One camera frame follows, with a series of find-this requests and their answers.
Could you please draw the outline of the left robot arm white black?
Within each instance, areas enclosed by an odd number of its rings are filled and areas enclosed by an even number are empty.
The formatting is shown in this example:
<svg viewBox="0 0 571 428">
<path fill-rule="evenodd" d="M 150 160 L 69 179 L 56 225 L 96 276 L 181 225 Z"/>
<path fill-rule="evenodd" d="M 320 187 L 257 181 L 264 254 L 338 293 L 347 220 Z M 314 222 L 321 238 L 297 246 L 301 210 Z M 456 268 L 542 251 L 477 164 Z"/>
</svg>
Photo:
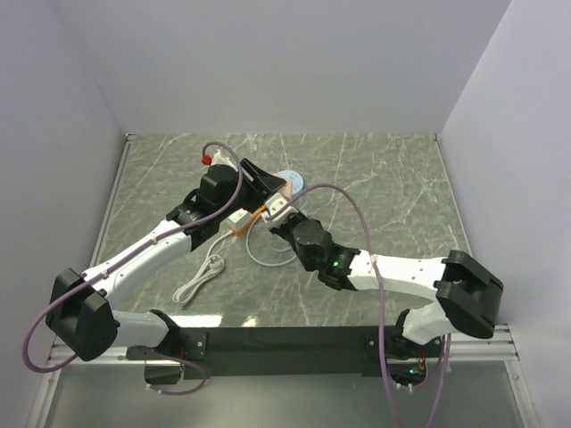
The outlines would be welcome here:
<svg viewBox="0 0 571 428">
<path fill-rule="evenodd" d="M 200 184 L 150 233 L 112 259 L 82 274 L 68 268 L 54 282 L 46 326 L 82 360 L 114 346 L 146 347 L 157 358 L 178 347 L 178 326 L 159 310 L 121 312 L 118 307 L 144 280 L 186 256 L 219 231 L 238 210 L 255 212 L 286 180 L 249 160 L 238 167 L 213 162 Z"/>
</svg>

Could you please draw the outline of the pink cube plug adapter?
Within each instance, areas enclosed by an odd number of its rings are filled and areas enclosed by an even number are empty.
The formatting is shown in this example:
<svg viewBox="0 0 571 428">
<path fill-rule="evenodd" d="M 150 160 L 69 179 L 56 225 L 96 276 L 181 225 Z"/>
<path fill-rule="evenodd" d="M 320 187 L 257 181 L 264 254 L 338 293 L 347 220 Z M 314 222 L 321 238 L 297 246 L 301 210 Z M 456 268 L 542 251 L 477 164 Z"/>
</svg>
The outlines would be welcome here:
<svg viewBox="0 0 571 428">
<path fill-rule="evenodd" d="M 283 195 L 287 200 L 291 200 L 294 195 L 294 183 L 291 179 L 285 178 L 285 184 L 280 187 L 278 192 Z"/>
</svg>

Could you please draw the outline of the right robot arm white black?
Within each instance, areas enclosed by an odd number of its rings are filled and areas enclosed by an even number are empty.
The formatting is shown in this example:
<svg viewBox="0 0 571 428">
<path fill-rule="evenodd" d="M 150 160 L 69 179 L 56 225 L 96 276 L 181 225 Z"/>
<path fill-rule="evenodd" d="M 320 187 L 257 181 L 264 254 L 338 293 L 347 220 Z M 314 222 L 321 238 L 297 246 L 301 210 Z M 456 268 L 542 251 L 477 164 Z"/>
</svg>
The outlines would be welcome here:
<svg viewBox="0 0 571 428">
<path fill-rule="evenodd" d="M 388 292 L 427 301 L 420 309 L 405 309 L 384 329 L 385 355 L 416 357 L 449 333 L 488 340 L 493 337 L 504 286 L 464 251 L 445 258 L 409 259 L 370 254 L 334 242 L 316 219 L 288 208 L 262 216 L 269 231 L 287 241 L 303 268 L 316 272 L 321 283 L 336 290 Z"/>
</svg>

